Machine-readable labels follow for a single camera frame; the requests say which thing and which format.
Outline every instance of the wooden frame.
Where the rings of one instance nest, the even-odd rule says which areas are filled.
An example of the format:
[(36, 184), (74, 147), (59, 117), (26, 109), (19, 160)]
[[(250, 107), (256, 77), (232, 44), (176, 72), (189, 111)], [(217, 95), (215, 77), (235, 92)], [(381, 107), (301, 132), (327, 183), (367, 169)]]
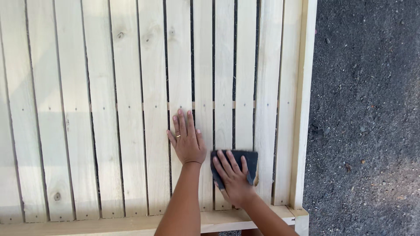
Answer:
[[(32, 9), (34, 6), (32, 2), (25, 4), (24, 0), (17, 0), (13, 3), (8, 0), (0, 0), (0, 130), (2, 131), (0, 147), (5, 150), (5, 155), (0, 157), (2, 160), (0, 170), (4, 170), (0, 171), (0, 178), (10, 180), (2, 181), (0, 186), (3, 189), (0, 192), (0, 235), (153, 235), (170, 198), (170, 177), (169, 154), (166, 152), (166, 149), (169, 149), (169, 146), (166, 146), (167, 140), (160, 134), (153, 138), (150, 137), (153, 133), (165, 135), (166, 113), (169, 111), (170, 115), (181, 106), (183, 109), (193, 109), (196, 120), (198, 119), (196, 125), (202, 126), (202, 130), (206, 130), (207, 133), (211, 130), (212, 122), (223, 119), (223, 122), (216, 122), (213, 127), (215, 129), (213, 130), (215, 131), (215, 136), (213, 136), (215, 145), (216, 148), (232, 148), (232, 142), (229, 139), (232, 136), (232, 129), (229, 122), (235, 114), (231, 113), (230, 107), (231, 78), (233, 76), (230, 67), (234, 63), (234, 42), (230, 40), (225, 42), (225, 40), (233, 36), (232, 20), (234, 19), (235, 1), (214, 0), (214, 11), (225, 17), (218, 18), (216, 16), (214, 21), (215, 31), (213, 33), (216, 35), (216, 39), (213, 42), (215, 44), (213, 57), (216, 62), (213, 64), (215, 70), (213, 88), (216, 88), (217, 98), (213, 100), (213, 104), (211, 104), (210, 90), (208, 90), (211, 87), (211, 61), (209, 58), (211, 56), (209, 50), (211, 31), (208, 27), (212, 10), (209, 4), (204, 5), (195, 2), (195, 0), (193, 2), (194, 11), (200, 14), (194, 15), (194, 53), (196, 55), (192, 60), (189, 57), (189, 52), (186, 53), (191, 43), (189, 37), (191, 26), (189, 18), (186, 16), (189, 15), (190, 6), (186, 5), (185, 1), (182, 2), (182, 5), (167, 1), (167, 7), (171, 7), (166, 10), (162, 3), (147, 0), (124, 0), (126, 5), (119, 5), (120, 2), (114, 0), (109, 3), (107, 0), (96, 0), (96, 2), (83, 0), (75, 4), (65, 0), (50, 0), (50, 2), (43, 1), (42, 3), (47, 6), (45, 9), (50, 12), (43, 18), (37, 18), (40, 9)], [(95, 7), (95, 3), (102, 4), (102, 8)], [(254, 63), (254, 58), (251, 60), (251, 57), (255, 55), (249, 47), (255, 45), (256, 42), (249, 38), (253, 33), (247, 28), (254, 22), (244, 17), (244, 14), (252, 16), (256, 5), (254, 5), (254, 1), (241, 1), (241, 5), (237, 6), (237, 13), (241, 14), (238, 16), (238, 20), (242, 23), (238, 26), (240, 39), (238, 48), (236, 48), (236, 50), (240, 50), (239, 53), (237, 52), (237, 56), (241, 58), (236, 61), (241, 68), (237, 68), (239, 73), (237, 73), (238, 78), (235, 79), (241, 81), (236, 81), (237, 97), (236, 101), (232, 102), (232, 108), (236, 112), (244, 114), (246, 120), (235, 120), (236, 128), (240, 129), (236, 131), (236, 135), (240, 136), (236, 139), (236, 147), (252, 149), (251, 144), (255, 146), (255, 150), (261, 155), (258, 194), (267, 204), (270, 204), (271, 209), (277, 215), (288, 225), (294, 225), (295, 231), (303, 236), (309, 233), (309, 214), (303, 209), (302, 202), (317, 0), (260, 0), (259, 3), (259, 54), (255, 70), (249, 68)], [(85, 14), (104, 16), (104, 18), (84, 17)], [(29, 18), (29, 36), (27, 37), (25, 21), (21, 19), (24, 17)], [(53, 46), (42, 44), (42, 41), (39, 40), (40, 36), (34, 33), (37, 32), (36, 27), (42, 27), (43, 24), (31, 25), (36, 21), (48, 21), (48, 17), (55, 17), (53, 22), (55, 28), (53, 29), (53, 24), (49, 22), (49, 28), (43, 30), (50, 36), (56, 34), (56, 47), (54, 44), (52, 44)], [(71, 31), (63, 30), (69, 26), (76, 27)], [(92, 43), (97, 41), (96, 37), (103, 41)], [(20, 45), (30, 45), (31, 47), (25, 48)], [(42, 58), (42, 54), (34, 53), (37, 52), (37, 49), (46, 46), (51, 50), (48, 54), (49, 58), (45, 59)], [(97, 51), (101, 51), (105, 55), (101, 56)], [(131, 59), (126, 58), (127, 54), (130, 54)], [(53, 136), (49, 136), (49, 139), (42, 137), (51, 128), (48, 123), (43, 123), (41, 128), (40, 112), (47, 113), (51, 109), (48, 106), (45, 107), (46, 104), (42, 100), (35, 99), (40, 96), (39, 94), (48, 92), (42, 90), (43, 81), (38, 81), (38, 78), (43, 78), (43, 75), (48, 71), (38, 70), (43, 67), (34, 64), (34, 59), (37, 58), (40, 58), (39, 61), (44, 64), (48, 64), (49, 60), (52, 62), (57, 60), (55, 66), (58, 65), (58, 73), (61, 73), (57, 76), (55, 68), (48, 77), (55, 89), (58, 90), (58, 93), (55, 94), (56, 97), (50, 97), (50, 102), (56, 102), (53, 107), (57, 112), (54, 116), (55, 124), (58, 128), (63, 129), (63, 132), (59, 133), (60, 139), (54, 139)], [(89, 58), (97, 60), (93, 63), (93, 61), (89, 61)], [(16, 60), (24, 63), (17, 63), (18, 66), (14, 66), (16, 63), (12, 62)], [(191, 61), (195, 64), (195, 74), (189, 70)], [(165, 66), (169, 70), (168, 78), (166, 78), (169, 80), (169, 98), (166, 97), (167, 91), (164, 89), (166, 86)], [(254, 71), (257, 73), (256, 98), (250, 99), (250, 94), (253, 91), (250, 88), (254, 86), (252, 80)], [(195, 80), (195, 92), (199, 94), (195, 95), (194, 102), (192, 102), (193, 97), (189, 95), (191, 93), (191, 87), (189, 87), (191, 74), (199, 76)], [(131, 84), (128, 84), (124, 79), (127, 76), (134, 78), (130, 81)], [(185, 81), (182, 81), (184, 85), (178, 83), (177, 76), (184, 78)], [(89, 78), (92, 80), (90, 84), (87, 83)], [(25, 81), (26, 87), (18, 87), (17, 81)], [(175, 91), (178, 87), (185, 89), (185, 97), (174, 98), (173, 94), (176, 94)], [(280, 92), (278, 99), (275, 96), (277, 89)], [(26, 90), (29, 93), (25, 96), (16, 96)], [(84, 90), (81, 95), (78, 93), (79, 90)], [(253, 119), (256, 123), (256, 130), (251, 141), (248, 139), (249, 135), (241, 133), (250, 133), (249, 124), (252, 121), (251, 111), (253, 110), (255, 111)], [(213, 119), (216, 121), (208, 118), (211, 111), (214, 112)], [(127, 119), (126, 123), (120, 121), (118, 126), (118, 119), (121, 120), (128, 116), (131, 120)], [(149, 128), (155, 122), (160, 125)], [(33, 129), (31, 136), (24, 135), (24, 130), (18, 126), (20, 123), (31, 126)], [(79, 125), (78, 129), (72, 128), (75, 123)], [(290, 126), (290, 129), (284, 135), (286, 138), (276, 133), (276, 127), (282, 129), (287, 126)], [(131, 133), (131, 127), (136, 127), (137, 132)], [(141, 128), (145, 129), (144, 133), (138, 132), (138, 129)], [(103, 139), (94, 139), (98, 133), (103, 134), (101, 137)], [(136, 145), (121, 144), (119, 146), (118, 143), (125, 140), (124, 138), (129, 139), (130, 142), (141, 143), (141, 145), (144, 142), (145, 144), (139, 149)], [(33, 144), (30, 150), (23, 149), (20, 144), (24, 139), (30, 139)], [(51, 170), (45, 172), (45, 175), (48, 173), (48, 179), (54, 179), (57, 175), (67, 179), (66, 186), (70, 184), (70, 196), (68, 196), (68, 189), (65, 191), (67, 207), (65, 219), (62, 219), (59, 208), (55, 209), (54, 217), (51, 215), (51, 210), (49, 214), (46, 210), (46, 204), (54, 202), (55, 195), (55, 193), (47, 191), (52, 189), (50, 187), (52, 183), (45, 183), (46, 176), (40, 174), (42, 168), (49, 164), (48, 160), (52, 160), (49, 158), (42, 161), (40, 157), (44, 148), (48, 148), (42, 145), (41, 150), (40, 144), (47, 142), (46, 140), (61, 143), (59, 148), (60, 156), (63, 159), (60, 162), (60, 168), (64, 171), (59, 173)], [(212, 137), (207, 136), (206, 142), (210, 146)], [(71, 151), (79, 145), (83, 145), (83, 149), (77, 150), (77, 152)], [(155, 146), (159, 146), (161, 159), (157, 160), (150, 156), (153, 153), (150, 150)], [(264, 171), (273, 169), (272, 153), (274, 149), (277, 149), (274, 156), (277, 163), (276, 173), (282, 173), (282, 175), (276, 175), (273, 189), (271, 189), (271, 172)], [(30, 152), (30, 158), (23, 155), (25, 152)], [(140, 161), (136, 158), (127, 158), (125, 153), (128, 152), (140, 156)], [(118, 159), (116, 156), (118, 153), (120, 157), (121, 155), (124, 157)], [(171, 157), (173, 158), (171, 165), (173, 190), (179, 166), (173, 150)], [(96, 170), (94, 159), (99, 162), (98, 170)], [(31, 175), (39, 181), (34, 186), (21, 184), (22, 181), (31, 180), (29, 175), (22, 177), (22, 173), (19, 172), (24, 170), (24, 167), (20, 166), (24, 161), (31, 162), (35, 167)], [(165, 175), (152, 174), (160, 168), (164, 168), (165, 173), (166, 171), (168, 173)], [(138, 180), (132, 183), (129, 181), (120, 183), (122, 180), (119, 179), (122, 178), (120, 170), (126, 179), (138, 178)], [(97, 196), (95, 177), (98, 176), (94, 176), (95, 171), (99, 171), (99, 177), (106, 176), (108, 171), (112, 171), (112, 175), (114, 175), (113, 183), (99, 179), (99, 182), (104, 184), (100, 185), (101, 199)], [(84, 178), (75, 178), (79, 174), (84, 174)], [(122, 192), (123, 184), (128, 186), (130, 183), (131, 189), (133, 189), (139, 182), (141, 188), (138, 192), (129, 191), (129, 188), (124, 188), (124, 192)], [(27, 193), (31, 187), (37, 187), (37, 202), (34, 206), (25, 204), (25, 211), (23, 211), (23, 202), (30, 197)], [(212, 192), (210, 187), (210, 172), (207, 170), (200, 176), (202, 233), (256, 228), (244, 210), (230, 210), (231, 207), (220, 197), (220, 192), (217, 189)], [(210, 193), (215, 195), (213, 209), (211, 209)], [(109, 201), (108, 205), (104, 204), (104, 200)], [(32, 211), (27, 211), (27, 207), (31, 207)], [(19, 223), (25, 219), (26, 222), (38, 223)], [(69, 221), (46, 222), (49, 220)]]

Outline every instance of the wood grain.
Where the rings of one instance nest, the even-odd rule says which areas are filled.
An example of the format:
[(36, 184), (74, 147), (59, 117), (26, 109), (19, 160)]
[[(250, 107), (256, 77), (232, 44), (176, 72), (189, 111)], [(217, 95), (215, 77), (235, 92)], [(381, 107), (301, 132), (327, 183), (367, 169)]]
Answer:
[(26, 34), (25, 1), (0, 1), (10, 111), (26, 222), (48, 220), (34, 87)]
[(303, 202), (316, 8), (317, 0), (303, 0), (289, 202), (295, 210), (302, 209)]
[[(191, 81), (191, 21), (190, 0), (166, 2), (166, 35), (168, 48), (169, 115), (174, 134), (172, 116), (182, 109), (192, 110)], [(182, 164), (171, 145), (172, 191), (175, 190)]]
[(213, 208), (213, 175), (210, 150), (213, 147), (213, 13), (211, 1), (195, 1), (194, 7), (194, 83), (195, 128), (200, 129), (207, 147), (201, 165), (198, 201), (200, 211)]
[[(215, 147), (232, 149), (232, 93), (234, 76), (234, 0), (215, 0)], [(229, 210), (215, 187), (215, 209)]]
[(0, 30), (0, 224), (22, 223), (23, 208), (18, 187), (12, 123), (9, 110), (3, 44)]
[(80, 1), (56, 0), (55, 16), (76, 218), (98, 219), (98, 191)]
[(82, 0), (102, 217), (124, 217), (107, 0)]
[(142, 85), (135, 0), (111, 0), (126, 216), (147, 215)]
[(236, 36), (235, 148), (252, 150), (257, 2), (238, 1)]
[(255, 151), (258, 152), (257, 193), (269, 205), (273, 183), (277, 94), (280, 71), (283, 1), (261, 0), (258, 44)]
[(288, 205), (293, 155), (302, 1), (284, 0), (274, 205)]
[(159, 215), (171, 196), (163, 2), (139, 0), (138, 5), (149, 214)]
[(74, 220), (53, 1), (27, 1), (27, 14), (50, 219)]

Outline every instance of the right hand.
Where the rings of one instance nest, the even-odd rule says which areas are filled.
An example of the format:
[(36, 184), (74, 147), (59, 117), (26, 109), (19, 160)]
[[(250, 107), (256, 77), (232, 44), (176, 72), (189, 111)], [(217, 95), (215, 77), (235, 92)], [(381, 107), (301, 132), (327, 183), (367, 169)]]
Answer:
[(258, 196), (254, 190), (254, 187), (250, 185), (247, 180), (247, 161), (245, 160), (245, 156), (241, 157), (241, 171), (232, 152), (228, 150), (226, 151), (226, 155), (228, 156), (232, 167), (229, 165), (225, 155), (221, 150), (217, 151), (217, 156), (219, 157), (220, 161), (217, 159), (217, 157), (213, 157), (214, 167), (216, 168), (225, 185), (225, 189), (221, 189), (220, 191), (223, 197), (236, 208), (244, 208), (249, 202), (252, 201), (254, 197)]

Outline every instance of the left hand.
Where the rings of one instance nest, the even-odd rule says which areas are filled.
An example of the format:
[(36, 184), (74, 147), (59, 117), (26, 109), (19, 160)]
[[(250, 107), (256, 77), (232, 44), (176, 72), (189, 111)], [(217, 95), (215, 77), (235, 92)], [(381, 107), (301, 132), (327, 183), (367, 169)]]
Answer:
[(172, 117), (175, 136), (170, 130), (167, 130), (166, 133), (182, 165), (190, 162), (202, 164), (206, 158), (206, 146), (203, 136), (199, 129), (195, 129), (194, 117), (190, 110), (187, 112), (187, 115), (188, 127), (183, 111), (178, 109), (178, 115)]

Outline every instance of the sanding block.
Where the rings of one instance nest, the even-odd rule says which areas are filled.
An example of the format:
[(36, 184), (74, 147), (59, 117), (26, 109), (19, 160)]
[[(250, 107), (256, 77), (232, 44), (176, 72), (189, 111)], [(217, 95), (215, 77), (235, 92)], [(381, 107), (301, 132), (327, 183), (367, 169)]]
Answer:
[[(226, 150), (222, 150), (223, 154), (226, 157), (226, 160), (228, 163), (232, 166), (231, 162), (229, 161), (228, 156), (226, 155)], [(257, 152), (249, 152), (249, 151), (238, 151), (238, 150), (232, 150), (232, 154), (235, 157), (236, 163), (238, 163), (239, 169), (242, 171), (242, 162), (241, 162), (241, 156), (245, 157), (245, 160), (247, 161), (247, 167), (248, 167), (248, 175), (247, 180), (249, 184), (253, 185), (255, 176), (257, 174), (257, 162), (258, 162), (258, 153)], [(219, 185), (219, 189), (225, 189), (225, 185), (223, 184), (222, 179), (220, 178), (219, 173), (217, 173), (216, 168), (213, 164), (213, 157), (219, 157), (217, 156), (217, 151), (212, 151), (210, 154), (210, 157), (212, 158), (210, 161), (211, 166), (211, 172), (213, 173), (213, 179), (217, 182)]]

